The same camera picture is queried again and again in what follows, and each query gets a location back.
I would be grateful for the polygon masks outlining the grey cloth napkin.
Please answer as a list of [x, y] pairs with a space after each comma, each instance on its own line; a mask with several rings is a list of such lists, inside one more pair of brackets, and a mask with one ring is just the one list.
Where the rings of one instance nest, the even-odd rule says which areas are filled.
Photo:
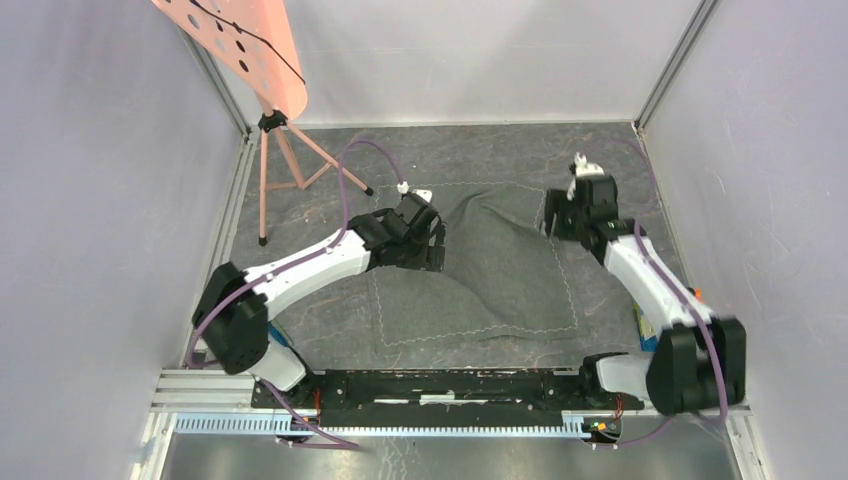
[[443, 269], [372, 271], [378, 346], [577, 335], [581, 307], [571, 268], [538, 230], [542, 189], [511, 181], [427, 188], [446, 226]]

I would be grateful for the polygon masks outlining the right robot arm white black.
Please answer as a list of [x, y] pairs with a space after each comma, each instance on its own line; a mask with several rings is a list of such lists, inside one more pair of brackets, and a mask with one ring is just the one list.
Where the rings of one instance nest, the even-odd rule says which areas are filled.
[[658, 256], [646, 230], [618, 208], [610, 175], [577, 178], [570, 190], [545, 194], [541, 230], [575, 242], [627, 290], [658, 338], [645, 356], [598, 354], [584, 362], [580, 400], [602, 408], [617, 393], [649, 401], [673, 417], [716, 409], [726, 414], [746, 397], [747, 332], [699, 300]]

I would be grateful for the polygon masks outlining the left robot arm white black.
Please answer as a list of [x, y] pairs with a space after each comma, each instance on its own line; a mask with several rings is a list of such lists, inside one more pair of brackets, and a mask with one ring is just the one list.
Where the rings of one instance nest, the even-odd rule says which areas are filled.
[[291, 344], [270, 332], [271, 321], [302, 298], [376, 268], [441, 271], [446, 226], [431, 200], [431, 191], [416, 189], [296, 254], [244, 270], [231, 262], [216, 267], [192, 316], [192, 339], [206, 344], [226, 374], [251, 374], [288, 406], [306, 405], [314, 381]]

